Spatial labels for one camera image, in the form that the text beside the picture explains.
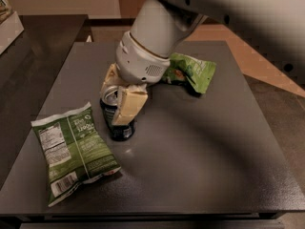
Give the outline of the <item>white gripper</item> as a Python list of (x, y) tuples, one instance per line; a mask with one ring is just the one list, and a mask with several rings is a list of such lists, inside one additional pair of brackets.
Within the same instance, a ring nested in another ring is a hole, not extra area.
[[(170, 59), (148, 52), (127, 31), (116, 48), (115, 62), (108, 68), (100, 95), (103, 96), (109, 88), (119, 87), (112, 125), (123, 126), (132, 122), (141, 111), (148, 99), (146, 84), (155, 84), (161, 79), (170, 67)], [(128, 86), (126, 81), (141, 85)]]

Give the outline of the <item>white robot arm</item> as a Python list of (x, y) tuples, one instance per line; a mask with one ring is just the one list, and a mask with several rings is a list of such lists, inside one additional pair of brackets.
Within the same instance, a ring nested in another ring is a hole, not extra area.
[(147, 100), (146, 87), (161, 79), (174, 49), (206, 18), (226, 26), (296, 84), (305, 83), (305, 0), (146, 0), (103, 83), (119, 87), (112, 125), (134, 120)]

